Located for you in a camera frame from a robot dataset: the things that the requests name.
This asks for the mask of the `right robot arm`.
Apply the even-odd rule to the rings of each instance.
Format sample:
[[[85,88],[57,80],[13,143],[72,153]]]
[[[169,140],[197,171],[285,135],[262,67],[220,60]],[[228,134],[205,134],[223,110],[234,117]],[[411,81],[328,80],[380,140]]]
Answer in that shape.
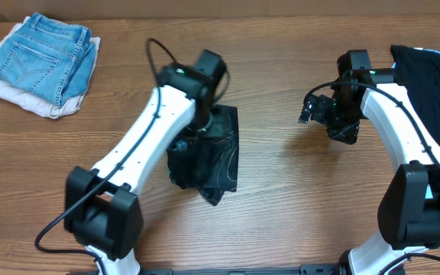
[[[349,50],[337,60],[332,96],[304,98],[300,122],[327,127],[328,137],[345,144],[358,139],[369,120],[390,156],[395,175],[377,211],[377,231],[346,251],[336,264],[303,264],[302,274],[403,274],[412,257],[440,248],[440,146],[414,111],[393,68],[374,69],[366,50]]]

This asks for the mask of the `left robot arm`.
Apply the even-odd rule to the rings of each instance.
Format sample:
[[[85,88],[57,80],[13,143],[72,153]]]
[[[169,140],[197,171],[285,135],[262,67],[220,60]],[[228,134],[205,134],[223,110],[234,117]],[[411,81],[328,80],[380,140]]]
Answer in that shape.
[[[64,228],[94,257],[97,274],[138,274],[134,246],[144,220],[139,198],[153,168],[168,153],[176,183],[204,183],[219,170],[218,146],[233,126],[215,90],[227,66],[204,50],[192,66],[172,62],[156,75],[145,109],[113,150],[91,170],[66,180]]]

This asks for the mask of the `black printed cycling jersey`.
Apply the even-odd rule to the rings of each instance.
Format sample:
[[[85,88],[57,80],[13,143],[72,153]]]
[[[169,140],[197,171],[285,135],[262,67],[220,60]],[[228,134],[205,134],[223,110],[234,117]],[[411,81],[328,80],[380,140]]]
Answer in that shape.
[[[205,132],[185,129],[175,137],[167,148],[167,166],[173,184],[198,190],[216,206],[224,193],[238,187],[238,109],[216,105],[212,118]]]

